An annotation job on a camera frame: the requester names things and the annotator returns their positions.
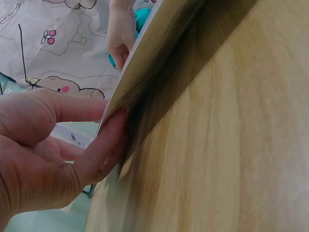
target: background hand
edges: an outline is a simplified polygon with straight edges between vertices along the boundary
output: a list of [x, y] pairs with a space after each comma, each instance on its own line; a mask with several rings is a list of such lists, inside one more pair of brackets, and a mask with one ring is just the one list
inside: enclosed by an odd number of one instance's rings
[[107, 49], [118, 69], [122, 70], [136, 39], [133, 9], [110, 7]]
[[65, 207], [112, 170], [125, 149], [126, 111], [117, 111], [85, 151], [49, 136], [57, 122], [100, 120], [105, 105], [46, 89], [1, 97], [0, 201], [10, 216]]

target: finger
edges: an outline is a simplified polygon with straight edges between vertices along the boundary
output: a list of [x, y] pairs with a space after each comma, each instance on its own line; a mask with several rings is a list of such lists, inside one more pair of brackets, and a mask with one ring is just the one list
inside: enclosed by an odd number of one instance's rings
[[57, 138], [53, 138], [53, 139], [57, 143], [61, 158], [65, 161], [75, 161], [85, 151], [85, 149], [80, 148], [74, 144], [67, 143], [61, 139], [57, 139]]
[[113, 151], [125, 133], [125, 123], [126, 110], [118, 110], [82, 156], [74, 162], [75, 173], [82, 185], [89, 183], [105, 160], [113, 155]]
[[129, 53], [125, 52], [122, 54], [123, 59], [126, 61], [129, 56]]
[[122, 70], [125, 64], [125, 61], [122, 53], [111, 52], [111, 56], [115, 61], [115, 64], [119, 70]]
[[0, 101], [0, 134], [34, 147], [50, 135], [57, 122], [100, 120], [106, 104], [43, 88], [4, 95]]
[[82, 99], [46, 91], [38, 93], [50, 103], [56, 122], [86, 122], [101, 120], [107, 101]]
[[115, 165], [120, 161], [121, 156], [123, 155], [126, 148], [127, 135], [127, 132], [123, 135], [120, 143], [117, 145], [117, 148], [112, 152], [111, 156], [105, 160], [103, 166], [88, 183], [89, 185], [98, 183], [103, 180], [108, 175], [108, 173], [112, 171]]
[[129, 52], [132, 50], [135, 40], [136, 40], [135, 34], [132, 35], [131, 38], [125, 40], [125, 45], [128, 48]]

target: paper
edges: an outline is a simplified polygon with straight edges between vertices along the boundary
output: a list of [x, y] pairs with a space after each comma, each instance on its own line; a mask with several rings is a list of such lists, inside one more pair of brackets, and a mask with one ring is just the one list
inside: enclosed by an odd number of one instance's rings
[[[97, 134], [117, 109], [125, 108], [130, 112], [149, 89], [172, 47], [204, 2], [204, 0], [157, 1], [126, 61]], [[124, 164], [125, 172], [129, 170], [131, 162], [132, 159], [128, 157]]]
[[[0, 73], [31, 89], [110, 98], [120, 71], [110, 64], [110, 0], [0, 0]], [[134, 10], [155, 0], [137, 0]], [[23, 34], [25, 79], [21, 39]]]

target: wrist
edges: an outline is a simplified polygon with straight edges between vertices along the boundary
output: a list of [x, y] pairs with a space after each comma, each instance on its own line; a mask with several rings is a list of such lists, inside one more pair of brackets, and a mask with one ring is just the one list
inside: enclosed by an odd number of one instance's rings
[[133, 8], [135, 0], [111, 0], [110, 10], [131, 10]]

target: wooden panel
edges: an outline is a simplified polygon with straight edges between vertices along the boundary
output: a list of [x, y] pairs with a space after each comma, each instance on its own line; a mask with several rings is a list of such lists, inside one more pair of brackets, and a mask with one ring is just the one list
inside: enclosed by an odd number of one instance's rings
[[128, 201], [94, 199], [87, 231], [309, 231], [308, 28], [308, 0], [209, 0], [149, 98], [130, 178], [113, 182]]

